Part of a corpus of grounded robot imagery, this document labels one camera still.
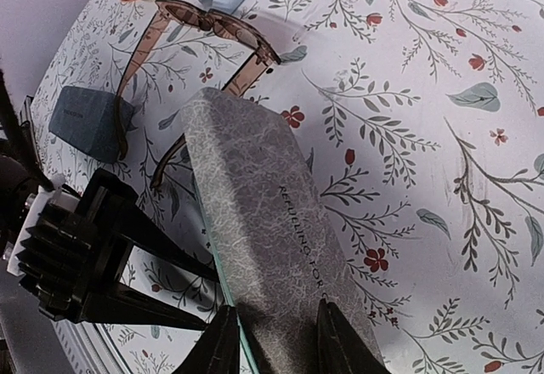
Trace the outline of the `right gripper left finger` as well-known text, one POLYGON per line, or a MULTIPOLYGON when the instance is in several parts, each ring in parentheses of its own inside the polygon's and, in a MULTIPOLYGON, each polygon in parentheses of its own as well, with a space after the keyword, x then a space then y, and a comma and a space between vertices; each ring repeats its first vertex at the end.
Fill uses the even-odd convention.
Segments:
POLYGON ((237 374, 240 346, 235 307, 224 305, 173 374, 237 374))

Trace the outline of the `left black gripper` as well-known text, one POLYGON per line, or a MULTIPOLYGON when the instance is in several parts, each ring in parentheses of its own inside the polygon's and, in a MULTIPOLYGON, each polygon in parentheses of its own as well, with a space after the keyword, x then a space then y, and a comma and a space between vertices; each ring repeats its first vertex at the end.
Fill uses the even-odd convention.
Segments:
POLYGON ((136 198, 130 185, 100 168, 74 210, 48 203, 40 211, 16 259, 20 286, 37 298, 43 315, 72 323, 207 328, 200 317, 120 283, 131 244, 219 283, 217 271, 172 241, 133 204, 136 198))

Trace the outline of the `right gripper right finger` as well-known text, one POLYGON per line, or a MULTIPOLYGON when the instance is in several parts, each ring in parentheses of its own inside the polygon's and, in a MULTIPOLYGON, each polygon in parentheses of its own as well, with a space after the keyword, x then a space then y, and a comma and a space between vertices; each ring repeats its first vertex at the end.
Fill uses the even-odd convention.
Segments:
POLYGON ((335 303, 320 300, 316 324, 319 373, 390 373, 366 347, 335 303))

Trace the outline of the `grey glasses case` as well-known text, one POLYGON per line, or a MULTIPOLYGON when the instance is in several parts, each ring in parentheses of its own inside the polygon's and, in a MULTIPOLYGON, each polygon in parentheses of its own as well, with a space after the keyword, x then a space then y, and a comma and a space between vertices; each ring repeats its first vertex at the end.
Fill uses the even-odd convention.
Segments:
POLYGON ((292 131, 203 88, 182 109, 196 195, 255 373, 319 373, 317 313, 335 303, 383 364, 358 287, 292 131))

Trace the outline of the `blue glasses case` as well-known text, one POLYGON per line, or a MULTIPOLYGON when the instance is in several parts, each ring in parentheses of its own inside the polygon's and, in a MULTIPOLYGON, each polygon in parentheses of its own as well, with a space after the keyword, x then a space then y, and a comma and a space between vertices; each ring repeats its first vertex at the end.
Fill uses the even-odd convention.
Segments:
POLYGON ((121 154, 115 108, 113 93, 65 86, 57 98, 48 130, 87 156, 113 164, 121 154))

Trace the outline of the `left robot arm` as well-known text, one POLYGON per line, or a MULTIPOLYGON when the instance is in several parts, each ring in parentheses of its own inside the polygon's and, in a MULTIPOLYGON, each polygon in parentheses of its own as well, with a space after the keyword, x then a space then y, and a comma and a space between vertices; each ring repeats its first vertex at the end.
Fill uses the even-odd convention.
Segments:
POLYGON ((157 325, 203 331, 200 317, 121 282, 134 248, 216 282, 215 270, 181 250, 137 206, 137 194, 104 169, 94 172, 75 208, 37 201, 38 182, 15 159, 1 158, 1 248, 19 243, 20 285, 50 320, 157 325))

